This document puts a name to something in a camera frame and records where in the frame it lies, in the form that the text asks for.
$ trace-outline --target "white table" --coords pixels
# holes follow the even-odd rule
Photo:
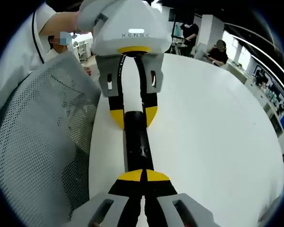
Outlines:
[[[238,80],[240,80],[243,84],[245,84],[245,87],[247,87],[248,90],[253,94],[253,96],[258,100],[270,119],[273,115],[278,119],[278,124],[282,132],[279,132],[277,136],[279,139],[279,144],[281,146],[281,152],[282,154],[284,154],[284,130],[280,122],[281,117],[276,113],[276,107],[274,106],[274,104],[270,102],[264,92],[255,84],[253,78],[244,70],[240,69],[231,61],[227,61],[226,69],[231,72],[236,78],[238,78]]]
[[[165,54],[158,112],[148,136],[156,171],[178,193],[208,208],[221,227],[255,227],[279,196],[284,166],[266,113],[230,72]],[[138,70],[124,63],[125,111],[141,110]],[[89,196],[108,192],[124,172],[123,132],[101,97],[91,139]],[[147,226],[145,216],[137,226]]]

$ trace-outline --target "ceiling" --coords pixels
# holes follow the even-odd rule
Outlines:
[[[46,2],[54,10],[62,12],[79,10],[82,0],[47,0]],[[278,2],[280,4],[257,5],[256,1],[253,1],[252,4],[210,0],[199,3],[191,0],[159,1],[163,6],[175,8],[176,13],[187,15],[187,17],[193,13],[215,15],[226,23],[225,30],[259,47],[284,69],[284,28],[280,27],[280,25],[284,25],[284,3]],[[266,41],[245,29],[228,25],[228,23],[253,31]],[[250,45],[244,42],[240,43],[267,65],[284,83],[284,74],[270,59]]]

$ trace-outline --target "office wall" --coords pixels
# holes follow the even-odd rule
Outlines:
[[[224,22],[213,15],[202,15],[201,26],[197,46],[202,43],[207,49],[212,48],[219,39],[222,39],[224,32]]]
[[[199,17],[199,16],[195,15],[195,17],[194,17],[194,23],[195,23],[196,25],[198,25],[199,29],[200,29],[200,27],[201,27],[201,21],[202,21],[202,17]]]
[[[207,48],[211,48],[217,43],[219,39],[222,39],[224,32],[224,22],[213,16],[212,28],[210,31],[210,37]]]
[[[254,59],[254,58],[250,58],[250,61],[249,61],[249,64],[248,64],[248,66],[247,66],[246,72],[247,72],[249,75],[252,76],[257,65],[258,65],[258,63],[255,61],[255,59]]]
[[[233,59],[233,61],[234,61],[236,64],[238,64],[238,62],[239,62],[239,58],[240,58],[241,52],[242,52],[242,45],[238,44],[237,51],[236,51],[236,55],[235,55],[235,57],[234,57],[234,59]]]

